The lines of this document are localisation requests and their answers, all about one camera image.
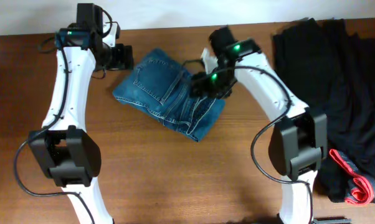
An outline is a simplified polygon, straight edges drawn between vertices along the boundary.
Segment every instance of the white wall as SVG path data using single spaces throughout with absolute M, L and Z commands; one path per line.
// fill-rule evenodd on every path
M 0 35 L 48 33 L 75 21 L 76 0 L 0 0 Z M 375 0 L 91 0 L 121 29 L 375 17 Z

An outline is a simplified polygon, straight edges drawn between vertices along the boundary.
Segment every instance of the green led light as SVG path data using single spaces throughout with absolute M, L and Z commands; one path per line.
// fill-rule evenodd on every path
M 218 78 L 218 75 L 216 73 L 211 76 L 212 81 L 217 80 L 217 78 Z

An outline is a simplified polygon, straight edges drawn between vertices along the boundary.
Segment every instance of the red strap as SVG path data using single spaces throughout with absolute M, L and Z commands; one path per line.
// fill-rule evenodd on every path
M 351 195 L 356 200 L 346 197 L 345 202 L 352 203 L 354 205 L 369 204 L 374 198 L 374 190 L 367 178 L 356 173 L 353 168 L 340 156 L 336 149 L 331 149 L 329 155 L 341 168 L 343 168 L 353 177 L 353 182 L 357 186 L 356 188 L 351 189 Z

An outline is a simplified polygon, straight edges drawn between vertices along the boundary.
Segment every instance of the blue jeans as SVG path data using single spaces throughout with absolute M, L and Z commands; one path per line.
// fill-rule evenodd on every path
M 113 95 L 120 103 L 131 105 L 198 142 L 217 121 L 225 101 L 190 97 L 191 77 L 165 52 L 154 49 Z

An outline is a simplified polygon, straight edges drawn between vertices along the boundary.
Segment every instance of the cable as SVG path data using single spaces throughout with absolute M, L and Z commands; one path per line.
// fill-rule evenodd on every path
M 49 49 L 49 50 L 43 50 L 44 45 L 49 43 L 49 41 L 54 40 L 54 39 L 55 39 L 55 37 L 49 37 L 48 39 L 42 41 L 42 43 L 40 43 L 38 45 L 38 52 L 42 53 L 42 54 L 50 54 L 50 53 L 54 52 L 57 49 L 56 47 L 54 47 L 52 49 Z
M 308 195 L 310 196 L 310 221 L 308 223 L 311 224 L 312 218 L 313 218 L 313 196 L 312 196 L 310 184 L 308 182 L 303 181 L 303 180 L 286 181 L 286 180 L 280 180 L 280 179 L 277 179 L 275 177 L 272 177 L 270 174 L 268 174 L 266 171 L 264 171 L 262 169 L 262 167 L 258 163 L 257 159 L 255 158 L 255 154 L 254 154 L 254 146 L 255 146 L 255 143 L 257 142 L 258 138 L 261 137 L 261 135 L 264 132 L 266 132 L 266 130 L 268 128 L 272 127 L 275 123 L 279 122 L 282 118 L 284 118 L 287 115 L 287 113 L 290 111 L 290 108 L 292 107 L 292 100 L 290 98 L 290 95 L 288 94 L 287 89 L 283 86 L 281 81 L 278 80 L 277 78 L 275 78 L 270 73 L 268 73 L 266 70 L 263 70 L 261 68 L 251 67 L 251 66 L 235 66 L 235 67 L 227 67 L 227 68 L 222 68 L 222 69 L 216 70 L 216 71 L 214 71 L 210 74 L 207 74 L 205 77 L 198 78 L 197 80 L 195 80 L 195 82 L 197 82 L 199 80 L 207 79 L 215 73 L 226 72 L 226 71 L 229 71 L 229 70 L 236 70 L 236 69 L 251 69 L 251 70 L 256 70 L 256 71 L 258 71 L 262 74 L 266 74 L 268 77 L 270 77 L 271 79 L 273 79 L 276 82 L 276 84 L 280 87 L 280 89 L 283 91 L 284 95 L 287 98 L 286 110 L 279 117 L 277 117 L 276 119 L 274 119 L 273 121 L 268 123 L 265 127 L 263 127 L 253 138 L 252 143 L 251 143 L 251 147 L 250 147 L 251 158 L 252 158 L 255 166 L 258 168 L 258 170 L 261 171 L 261 173 L 264 176 L 268 177 L 270 180 L 272 180 L 274 182 L 277 182 L 279 184 L 304 184 L 306 186 L 306 189 L 308 190 Z
M 106 78 L 106 74 L 107 74 L 106 68 L 103 67 L 103 75 L 101 77 L 96 77 L 96 76 L 92 75 L 91 78 L 94 78 L 94 79 L 104 79 L 104 78 Z
M 105 38 L 110 33 L 110 31 L 112 31 L 113 19 L 106 10 L 102 9 L 102 11 L 106 14 L 108 20 L 110 21 L 110 28 L 102 35 L 102 38 Z
M 74 41 L 70 40 L 68 35 L 64 37 L 64 40 L 66 41 L 66 43 L 70 43 L 72 47 L 81 47 L 81 45 L 78 45 Z
M 185 67 L 185 65 L 188 64 L 188 63 L 200 63 L 202 65 L 202 67 L 205 68 L 204 62 L 201 59 L 186 60 L 182 63 L 182 67 Z
M 90 212 L 87 204 L 83 201 L 83 198 L 80 196 L 80 194 L 76 193 L 76 192 L 55 192 L 55 193 L 35 193 L 31 190 L 29 190 L 22 182 L 21 182 L 21 179 L 20 179 L 20 176 L 19 176 L 19 173 L 17 171 L 17 159 L 19 158 L 19 155 L 21 153 L 21 151 L 23 150 L 23 148 L 30 142 L 34 141 L 35 139 L 37 139 L 37 137 L 39 137 L 41 134 L 43 134 L 44 132 L 46 132 L 47 130 L 49 130 L 53 125 L 56 124 L 56 122 L 58 122 L 58 120 L 61 118 L 61 114 L 63 113 L 63 110 L 64 110 L 64 107 L 65 107 L 65 101 L 67 99 L 67 87 L 69 85 L 69 66 L 68 66 L 68 63 L 67 63 L 67 59 L 66 59 L 66 56 L 65 56 L 65 52 L 64 52 L 64 49 L 63 49 L 63 43 L 60 39 L 60 36 L 59 34 L 56 35 L 56 38 L 57 40 L 59 41 L 60 43 L 60 51 L 62 52 L 62 56 L 63 56 L 63 60 L 64 60 L 64 74 L 65 74 L 65 82 L 64 82 L 64 92 L 63 92 L 63 98 L 62 98 L 62 104 L 60 105 L 60 109 L 59 109 L 59 112 L 58 114 L 54 114 L 55 116 L 55 119 L 46 127 L 42 128 L 37 134 L 35 134 L 34 136 L 28 138 L 27 140 L 25 140 L 19 147 L 19 149 L 16 151 L 16 155 L 14 156 L 14 160 L 13 160 L 13 173 L 14 173 L 14 177 L 17 181 L 17 184 L 20 186 L 20 188 L 25 191 L 27 194 L 31 195 L 31 196 L 35 196 L 35 197 L 53 197 L 53 196 L 59 196 L 59 195 L 74 195 L 76 196 L 82 203 L 83 207 L 86 209 L 86 211 L 88 212 L 88 215 L 92 221 L 92 224 L 95 224 L 95 220 L 93 219 L 93 216 L 92 216 L 92 213 Z

